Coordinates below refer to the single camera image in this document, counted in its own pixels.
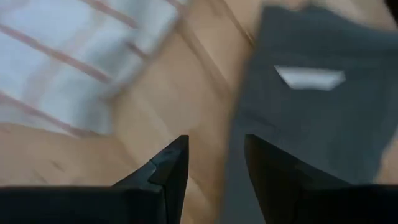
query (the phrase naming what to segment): gray fabric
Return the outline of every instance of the gray fabric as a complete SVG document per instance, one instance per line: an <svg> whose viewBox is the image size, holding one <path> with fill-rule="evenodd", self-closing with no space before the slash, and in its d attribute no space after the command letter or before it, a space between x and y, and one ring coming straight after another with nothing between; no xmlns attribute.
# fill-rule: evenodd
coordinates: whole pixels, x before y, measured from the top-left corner
<svg viewBox="0 0 398 224"><path fill-rule="evenodd" d="M292 90L275 65L342 70L332 91ZM264 223L243 154L255 134L351 184L373 181L398 124L398 34L314 6L267 7L233 120L221 223Z"/></svg>

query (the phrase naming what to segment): gray trousers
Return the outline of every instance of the gray trousers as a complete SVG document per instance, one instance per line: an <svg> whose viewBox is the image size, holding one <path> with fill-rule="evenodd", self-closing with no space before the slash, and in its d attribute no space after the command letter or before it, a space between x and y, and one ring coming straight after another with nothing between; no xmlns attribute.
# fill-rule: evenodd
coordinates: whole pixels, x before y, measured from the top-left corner
<svg viewBox="0 0 398 224"><path fill-rule="evenodd" d="M293 90L275 66L344 71L331 91ZM244 159L255 134L351 184L373 181L398 124L398 34L309 6L266 7L233 119L221 223L264 223Z"/></svg>

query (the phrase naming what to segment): wooden floor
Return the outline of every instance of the wooden floor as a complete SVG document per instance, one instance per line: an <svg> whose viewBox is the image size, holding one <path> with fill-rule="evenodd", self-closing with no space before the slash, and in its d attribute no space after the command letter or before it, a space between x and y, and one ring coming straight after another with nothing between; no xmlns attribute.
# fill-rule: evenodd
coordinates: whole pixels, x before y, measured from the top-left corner
<svg viewBox="0 0 398 224"><path fill-rule="evenodd" d="M0 184L111 185L189 134L182 223L213 223L229 121L264 2L297 8L308 1L193 0L154 61L115 99L114 136L73 139L0 125ZM317 2L356 22L395 29L381 0ZM391 170L384 180L396 177Z"/></svg>

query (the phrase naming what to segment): white label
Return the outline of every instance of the white label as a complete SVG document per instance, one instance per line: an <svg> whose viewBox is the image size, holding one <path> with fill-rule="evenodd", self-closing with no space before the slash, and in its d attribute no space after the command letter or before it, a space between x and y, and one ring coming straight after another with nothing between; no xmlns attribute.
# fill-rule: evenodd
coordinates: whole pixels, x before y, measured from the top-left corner
<svg viewBox="0 0 398 224"><path fill-rule="evenodd" d="M330 91L345 80L344 71L275 66L280 77L294 90Z"/></svg>

